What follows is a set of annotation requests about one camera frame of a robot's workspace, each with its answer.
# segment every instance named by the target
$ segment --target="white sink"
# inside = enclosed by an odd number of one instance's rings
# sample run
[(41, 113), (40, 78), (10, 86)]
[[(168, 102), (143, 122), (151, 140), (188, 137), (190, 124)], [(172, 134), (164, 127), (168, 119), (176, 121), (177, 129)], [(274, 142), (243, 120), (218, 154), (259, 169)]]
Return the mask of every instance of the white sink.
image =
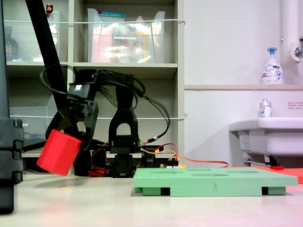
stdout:
[(229, 131), (239, 135), (247, 153), (303, 156), (303, 118), (271, 117), (234, 122)]

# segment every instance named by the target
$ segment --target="black post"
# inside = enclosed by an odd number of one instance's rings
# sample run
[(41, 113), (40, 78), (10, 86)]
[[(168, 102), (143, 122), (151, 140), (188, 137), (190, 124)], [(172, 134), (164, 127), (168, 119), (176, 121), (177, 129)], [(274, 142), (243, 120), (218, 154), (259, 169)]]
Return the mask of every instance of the black post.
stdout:
[(22, 121), (9, 118), (3, 4), (0, 0), (0, 214), (14, 210), (14, 185), (22, 181)]
[(0, 0), (0, 4), (0, 118), (9, 118), (8, 76), (6, 69), (2, 0)]
[[(42, 0), (26, 0), (26, 3), (43, 57), (44, 65), (45, 67), (56, 65), (55, 67), (50, 67), (49, 70), (46, 71), (48, 81), (52, 88), (67, 92), (59, 58), (55, 44), (53, 43), (53, 36), (48, 25)], [(58, 110), (67, 105), (67, 95), (61, 95), (53, 92), (53, 96)], [(79, 135), (76, 125), (65, 129), (64, 132), (76, 137)]]

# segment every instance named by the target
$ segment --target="faucet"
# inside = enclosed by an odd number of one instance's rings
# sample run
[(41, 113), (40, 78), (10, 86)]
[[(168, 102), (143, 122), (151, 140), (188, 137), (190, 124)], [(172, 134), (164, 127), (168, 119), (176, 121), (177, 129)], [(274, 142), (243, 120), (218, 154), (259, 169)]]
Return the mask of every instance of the faucet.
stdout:
[(301, 46), (297, 47), (294, 51), (294, 54), (297, 58), (303, 57), (303, 36), (299, 37), (299, 41), (301, 43)]

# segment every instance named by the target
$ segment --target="shelf board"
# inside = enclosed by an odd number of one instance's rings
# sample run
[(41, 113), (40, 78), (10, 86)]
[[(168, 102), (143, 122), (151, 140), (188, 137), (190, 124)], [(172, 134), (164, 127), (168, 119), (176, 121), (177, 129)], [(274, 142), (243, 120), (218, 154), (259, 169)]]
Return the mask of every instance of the shelf board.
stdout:
[[(26, 153), (22, 153), (22, 157), (40, 157), (41, 151), (29, 151)], [(114, 158), (116, 154), (107, 153), (107, 158)], [(141, 153), (132, 154), (133, 158), (141, 158)], [(170, 158), (172, 156), (171, 153), (167, 154), (157, 154), (156, 158)]]
[(22, 153), (22, 157), (40, 157), (41, 150), (32, 150), (29, 152)]
[[(107, 153), (107, 158), (114, 158), (116, 154), (110, 154), (109, 152)], [(141, 153), (136, 153), (136, 154), (131, 154), (133, 155), (133, 158), (141, 158)], [(170, 158), (173, 154), (172, 153), (167, 153), (167, 154), (157, 154), (156, 158)]]
[(185, 90), (303, 90), (303, 85), (185, 85)]
[(120, 4), (120, 5), (172, 5), (174, 0), (84, 0), (89, 4)]
[(178, 64), (75, 62), (74, 68), (76, 70), (110, 70), (125, 74), (133, 74), (137, 79), (173, 79), (178, 69)]
[(17, 79), (35, 79), (39, 78), (41, 71), (44, 69), (43, 62), (33, 61), (7, 61), (9, 78)]

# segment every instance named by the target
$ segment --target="orange wire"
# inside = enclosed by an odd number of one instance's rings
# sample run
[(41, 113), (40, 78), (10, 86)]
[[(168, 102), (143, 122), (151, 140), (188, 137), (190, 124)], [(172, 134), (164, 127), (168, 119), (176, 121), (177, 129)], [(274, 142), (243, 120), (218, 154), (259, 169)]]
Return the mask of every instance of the orange wire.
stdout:
[(190, 161), (190, 162), (205, 163), (205, 164), (206, 164), (206, 163), (212, 163), (212, 164), (225, 164), (224, 166), (222, 166), (222, 168), (228, 167), (228, 163), (227, 163), (227, 162), (223, 162), (223, 161), (199, 161), (199, 160), (193, 160), (193, 159), (190, 159), (190, 158), (181, 156), (181, 155), (177, 155), (177, 153), (176, 153), (174, 150), (164, 150), (164, 151), (159, 151), (159, 152), (150, 152), (150, 151), (144, 150), (143, 148), (141, 148), (141, 150), (143, 150), (144, 152), (149, 153), (149, 154), (159, 154), (159, 153), (163, 153), (163, 152), (168, 152), (168, 151), (170, 151), (170, 152), (174, 153), (173, 156), (180, 157), (180, 158), (185, 159), (185, 160)]
[(98, 150), (96, 150), (96, 151), (93, 153), (93, 155), (91, 156), (91, 158), (90, 158), (90, 165), (91, 165), (94, 169), (104, 169), (104, 168), (95, 166), (95, 165), (93, 164), (93, 161), (92, 161), (93, 157), (94, 157), (100, 150), (101, 150), (101, 148), (99, 148)]
[(163, 145), (161, 145), (161, 146), (158, 146), (155, 150), (158, 150), (159, 148), (162, 148), (162, 147), (164, 147), (164, 146), (166, 146), (166, 145), (174, 145), (176, 148), (177, 148), (177, 155), (179, 154), (179, 148), (178, 148), (178, 146), (175, 144), (175, 143), (166, 143), (166, 144), (163, 144)]

